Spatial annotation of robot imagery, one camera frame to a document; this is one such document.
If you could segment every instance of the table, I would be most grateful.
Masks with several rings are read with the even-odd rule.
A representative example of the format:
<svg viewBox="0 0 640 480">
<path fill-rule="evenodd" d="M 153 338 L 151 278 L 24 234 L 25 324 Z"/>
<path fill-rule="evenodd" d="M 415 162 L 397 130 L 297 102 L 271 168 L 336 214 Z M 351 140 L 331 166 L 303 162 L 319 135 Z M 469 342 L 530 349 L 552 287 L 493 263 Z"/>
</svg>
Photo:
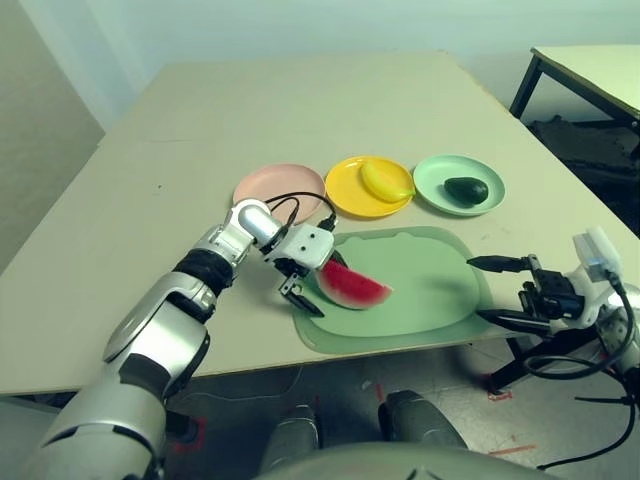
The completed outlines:
<svg viewBox="0 0 640 480">
<path fill-rule="evenodd" d="M 0 393 L 88 382 L 115 326 L 224 219 L 235 184 L 251 170 L 299 162 L 324 174 L 357 154 L 413 167 L 439 153 L 491 165 L 507 186 L 505 202 L 459 218 L 416 200 L 376 221 L 341 217 L 336 232 L 433 225 L 476 255 L 535 252 L 544 266 L 569 271 L 578 263 L 571 236 L 599 224 L 626 280 L 640 284 L 633 233 L 446 53 L 171 65 L 0 277 Z M 526 278 L 488 276 L 496 305 L 519 308 Z M 212 346 L 197 375 L 341 358 L 298 338 L 276 291 L 281 281 L 258 255 L 247 260 L 207 324 Z"/>
<path fill-rule="evenodd" d="M 545 73 L 640 135 L 640 45 L 536 47 L 511 108 L 520 118 Z M 637 158 L 638 147 L 632 153 Z"/>
</svg>

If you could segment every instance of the green cutting board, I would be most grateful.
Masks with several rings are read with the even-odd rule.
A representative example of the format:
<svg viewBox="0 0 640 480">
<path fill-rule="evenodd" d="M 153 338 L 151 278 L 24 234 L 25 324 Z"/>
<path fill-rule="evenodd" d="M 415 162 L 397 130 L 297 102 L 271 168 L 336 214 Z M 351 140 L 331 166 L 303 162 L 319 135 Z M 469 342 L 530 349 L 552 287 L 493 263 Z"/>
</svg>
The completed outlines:
<svg viewBox="0 0 640 480">
<path fill-rule="evenodd" d="M 303 342 L 323 353 L 453 343 L 482 333 L 488 323 L 475 314 L 491 308 L 482 273 L 466 263 L 471 252 L 453 233 L 436 227 L 336 235 L 349 267 L 393 288 L 381 305 L 350 310 L 327 299 L 308 280 L 303 294 L 325 314 L 295 309 Z"/>
</svg>

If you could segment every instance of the white wall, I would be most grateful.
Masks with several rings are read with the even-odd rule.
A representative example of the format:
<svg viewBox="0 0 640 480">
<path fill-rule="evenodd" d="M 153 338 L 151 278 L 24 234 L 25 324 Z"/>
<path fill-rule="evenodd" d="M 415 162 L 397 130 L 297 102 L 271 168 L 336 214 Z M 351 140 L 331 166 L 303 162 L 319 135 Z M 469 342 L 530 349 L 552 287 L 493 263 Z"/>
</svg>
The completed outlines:
<svg viewBox="0 0 640 480">
<path fill-rule="evenodd" d="M 446 49 L 508 105 L 531 46 L 640 43 L 639 0 L 23 0 L 23 4 L 105 127 L 168 62 Z M 74 18 L 67 17 L 69 11 Z M 80 16 L 87 18 L 85 24 L 78 23 Z M 70 41 L 47 32 L 56 23 L 68 29 Z M 599 116 L 549 80 L 541 84 L 526 118 L 556 112 L 570 118 Z"/>
<path fill-rule="evenodd" d="M 103 131 L 18 0 L 0 0 L 0 38 L 2 273 L 94 152 Z"/>
</svg>

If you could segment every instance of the yellow plate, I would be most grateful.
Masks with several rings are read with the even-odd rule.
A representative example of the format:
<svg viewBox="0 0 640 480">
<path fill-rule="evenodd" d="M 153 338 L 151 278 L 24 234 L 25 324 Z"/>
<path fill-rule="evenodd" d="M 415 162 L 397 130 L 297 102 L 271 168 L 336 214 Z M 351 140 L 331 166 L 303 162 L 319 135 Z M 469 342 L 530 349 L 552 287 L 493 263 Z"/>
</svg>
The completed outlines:
<svg viewBox="0 0 640 480">
<path fill-rule="evenodd" d="M 398 184 L 407 190 L 413 190 L 413 179 L 402 165 L 383 157 L 364 155 L 347 158 L 331 169 L 325 184 L 327 195 L 336 207 L 360 217 L 384 217 L 405 207 L 411 196 L 399 202 L 385 202 L 369 193 L 360 178 L 360 168 L 365 162 L 375 162 L 376 169 L 387 175 L 397 177 Z"/>
</svg>

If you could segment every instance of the watermelon slice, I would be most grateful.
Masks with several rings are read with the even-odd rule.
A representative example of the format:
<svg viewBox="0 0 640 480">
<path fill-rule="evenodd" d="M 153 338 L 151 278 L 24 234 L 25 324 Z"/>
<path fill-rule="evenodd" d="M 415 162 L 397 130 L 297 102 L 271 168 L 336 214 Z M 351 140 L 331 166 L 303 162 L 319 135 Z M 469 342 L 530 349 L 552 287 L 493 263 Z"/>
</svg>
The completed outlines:
<svg viewBox="0 0 640 480">
<path fill-rule="evenodd" d="M 334 259 L 316 273 L 316 281 L 322 293 L 341 307 L 364 310 L 384 302 L 391 287 L 349 270 Z"/>
</svg>

